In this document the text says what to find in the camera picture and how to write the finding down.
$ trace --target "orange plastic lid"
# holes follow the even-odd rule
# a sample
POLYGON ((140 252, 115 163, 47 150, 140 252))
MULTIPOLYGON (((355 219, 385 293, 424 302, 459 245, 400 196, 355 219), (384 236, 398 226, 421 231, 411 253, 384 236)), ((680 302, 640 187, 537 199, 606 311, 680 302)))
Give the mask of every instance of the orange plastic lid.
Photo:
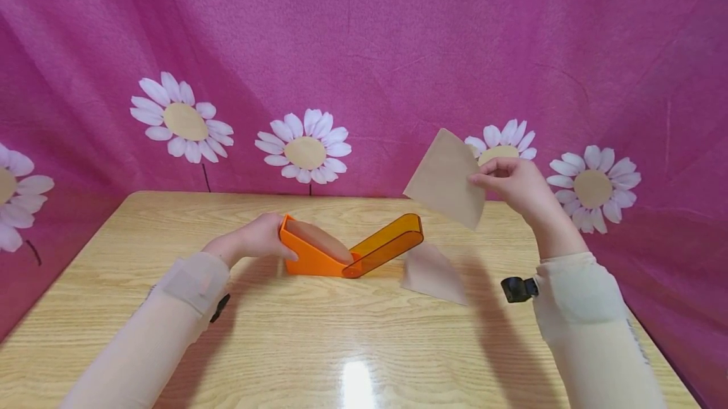
POLYGON ((411 250, 423 240, 425 236, 420 217, 414 213, 403 214, 349 250, 352 255, 360 255, 361 259, 346 266, 344 278, 358 278, 367 274, 411 250))

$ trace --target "daisy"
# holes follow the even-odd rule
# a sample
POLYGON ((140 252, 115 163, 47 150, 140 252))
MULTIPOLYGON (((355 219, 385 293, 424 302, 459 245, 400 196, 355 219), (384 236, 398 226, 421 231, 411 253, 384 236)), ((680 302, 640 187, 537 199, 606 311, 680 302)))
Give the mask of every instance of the daisy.
POLYGON ((629 158, 614 164, 613 149, 599 151, 598 146, 590 145, 583 159, 573 152, 565 152, 550 165, 559 175, 552 175, 546 181, 567 188, 559 190, 556 198, 583 232, 593 233, 596 229, 607 233, 604 217, 619 224, 622 209, 632 207, 637 200, 630 189, 642 181, 642 175, 635 171, 637 165, 629 158))
POLYGON ((177 83, 172 74, 162 73, 162 84, 150 78, 139 80, 139 87, 151 99, 132 97, 132 116, 149 125, 145 134, 152 140, 167 142, 172 156, 184 155, 187 161, 198 163, 202 156, 217 162, 217 155, 227 158, 220 145, 233 144, 232 128, 227 123, 212 120, 217 109, 209 102, 195 103, 192 87, 177 83))
POLYGON ((531 145, 533 137, 536 137, 536 133, 531 131, 526 134, 526 123, 526 120, 523 120, 519 125, 518 120, 513 119, 505 125, 503 131, 498 130, 497 126, 486 126, 483 129, 485 141, 470 136, 465 139, 465 143, 473 150, 473 155, 478 158, 478 164, 481 166, 499 156, 533 159, 536 157, 536 149, 528 146, 531 145))
POLYGON ((23 245, 16 229, 33 226, 33 213, 48 200, 53 180, 45 175, 31 175, 33 161, 18 151, 0 144, 0 251, 14 252, 23 245))
POLYGON ((322 114, 318 109, 308 109, 303 122, 289 113, 283 121, 271 122, 274 135, 258 132, 260 140, 255 141, 255 146, 269 154, 265 163, 283 166, 284 177, 325 185, 345 173, 346 165, 336 158, 351 152, 351 146, 344 143, 349 131, 343 126, 333 129, 332 126, 334 116, 329 112, 322 114))

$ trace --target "right hand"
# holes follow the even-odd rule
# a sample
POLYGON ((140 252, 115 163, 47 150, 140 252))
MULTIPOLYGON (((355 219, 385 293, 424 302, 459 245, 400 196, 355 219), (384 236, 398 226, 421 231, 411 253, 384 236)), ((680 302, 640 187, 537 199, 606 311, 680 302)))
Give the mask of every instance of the right hand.
POLYGON ((541 171, 527 159, 491 159, 480 166, 480 173, 468 179, 480 188, 497 192, 531 226, 566 214, 541 171))

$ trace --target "orange plastic container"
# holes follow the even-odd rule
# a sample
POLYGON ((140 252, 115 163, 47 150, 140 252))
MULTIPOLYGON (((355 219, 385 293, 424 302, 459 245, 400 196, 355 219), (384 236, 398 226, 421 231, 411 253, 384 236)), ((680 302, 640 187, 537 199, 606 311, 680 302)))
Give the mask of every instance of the orange plastic container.
POLYGON ((286 230, 288 221, 296 221, 286 216, 281 224, 281 241, 298 254, 296 262, 287 260, 286 270, 289 274, 339 276, 358 278, 398 255, 411 250, 424 239, 422 222, 414 213, 407 213, 384 226, 374 235, 349 250, 354 258, 353 264, 341 264, 333 257, 298 238, 286 230))
MULTIPOLYGON (((286 270, 288 273, 294 275, 341 276, 346 268, 346 264, 342 264, 340 261, 311 245, 311 243, 287 231, 286 224, 288 221, 296 221, 296 219, 286 214, 286 217, 283 218, 283 222, 281 223, 279 235, 281 236, 283 245, 291 248, 298 255, 298 260, 286 261, 286 270)), ((358 254, 351 253, 351 256, 354 258, 354 262, 361 259, 361 256, 358 254)))

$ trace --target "pink fabric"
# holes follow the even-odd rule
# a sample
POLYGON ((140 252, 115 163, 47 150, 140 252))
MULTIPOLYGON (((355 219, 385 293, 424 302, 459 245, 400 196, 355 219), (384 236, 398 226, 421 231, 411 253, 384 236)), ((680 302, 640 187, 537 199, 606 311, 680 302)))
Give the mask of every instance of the pink fabric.
POLYGON ((600 261, 706 403, 728 401, 728 0, 0 0, 1 140, 56 187, 0 252, 0 334, 124 196, 207 190, 130 116, 161 71, 234 128, 214 192, 307 194, 253 146, 307 108, 349 130, 348 171, 315 195, 397 197, 440 127, 511 118, 548 164, 613 147, 642 173, 600 261))

